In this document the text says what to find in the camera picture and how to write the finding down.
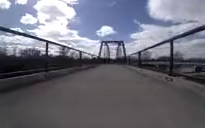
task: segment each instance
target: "metal railing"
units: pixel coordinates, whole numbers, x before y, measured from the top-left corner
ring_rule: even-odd
[[[185,33],[176,35],[170,39],[164,40],[160,43],[157,43],[153,46],[150,46],[148,48],[145,48],[143,50],[137,51],[135,53],[132,53],[128,56],[128,62],[130,65],[134,65],[137,67],[145,67],[145,68],[152,68],[155,70],[160,70],[163,69],[162,71],[168,73],[170,76],[174,76],[177,74],[181,74],[182,72],[177,72],[175,69],[179,68],[179,67],[183,67],[182,65],[190,65],[191,67],[198,67],[198,65],[205,65],[204,61],[204,56],[200,57],[200,59],[197,58],[197,62],[194,62],[193,60],[196,60],[195,58],[191,57],[191,58],[180,58],[180,59],[176,59],[176,54],[178,54],[179,56],[179,52],[177,52],[177,46],[180,46],[178,48],[178,50],[181,50],[185,44],[187,44],[186,42],[189,42],[190,39],[186,38],[192,38],[195,37],[196,38],[196,34],[198,34],[199,32],[204,32],[205,30],[205,25],[202,25],[200,27],[194,28],[192,30],[189,30]],[[155,58],[155,57],[151,57],[151,51],[155,51],[157,50],[158,52],[156,52],[155,54],[161,54],[159,52],[162,51],[162,49],[165,49],[165,51],[163,51],[164,54],[168,54],[165,57],[160,57],[159,59]],[[190,49],[186,52],[196,52],[196,50]]]
[[[97,55],[0,26],[0,79],[97,63]]]

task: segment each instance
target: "tree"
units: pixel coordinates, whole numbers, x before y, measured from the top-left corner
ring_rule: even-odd
[[[152,53],[150,51],[145,51],[142,53],[142,59],[143,60],[150,60],[152,56]]]
[[[174,60],[183,61],[184,60],[184,54],[180,51],[176,51],[174,53]]]
[[[35,48],[28,48],[20,51],[22,57],[37,57],[41,56],[41,51]]]
[[[68,54],[69,54],[69,52],[70,52],[70,49],[69,48],[67,48],[67,47],[61,47],[60,49],[59,49],[59,55],[60,56],[68,56]]]

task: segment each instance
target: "asphalt road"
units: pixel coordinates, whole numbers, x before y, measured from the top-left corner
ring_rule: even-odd
[[[0,95],[0,128],[205,128],[205,98],[104,65]]]

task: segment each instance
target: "bridge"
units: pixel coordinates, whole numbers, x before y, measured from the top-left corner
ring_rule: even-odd
[[[205,25],[131,55],[122,41],[103,41],[97,56],[0,26],[44,47],[0,53],[0,128],[205,127],[205,78],[175,72],[183,61],[175,65],[173,45],[204,30]],[[110,43],[117,44],[115,59]],[[169,59],[162,62],[168,66],[155,69],[143,52],[164,44],[170,44]]]

